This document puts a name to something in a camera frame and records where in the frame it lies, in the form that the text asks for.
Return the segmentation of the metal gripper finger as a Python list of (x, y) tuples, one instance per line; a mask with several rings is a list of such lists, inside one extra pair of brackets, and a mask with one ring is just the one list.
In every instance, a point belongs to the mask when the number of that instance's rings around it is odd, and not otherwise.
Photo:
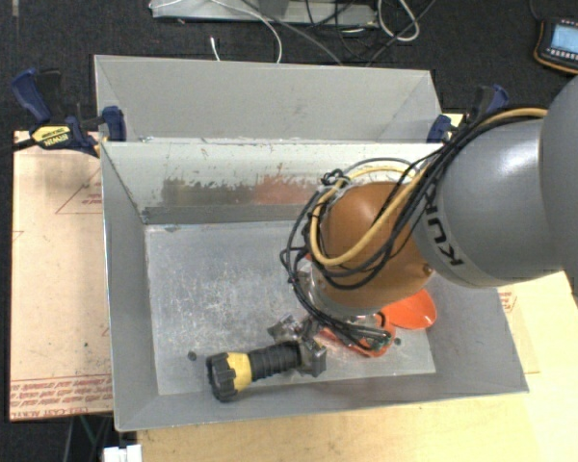
[(318, 342), (301, 342), (298, 372), (301, 375), (318, 377), (327, 369), (327, 352), (327, 348)]
[(275, 343), (296, 342), (302, 336), (302, 323), (291, 314), (281, 317), (267, 329)]

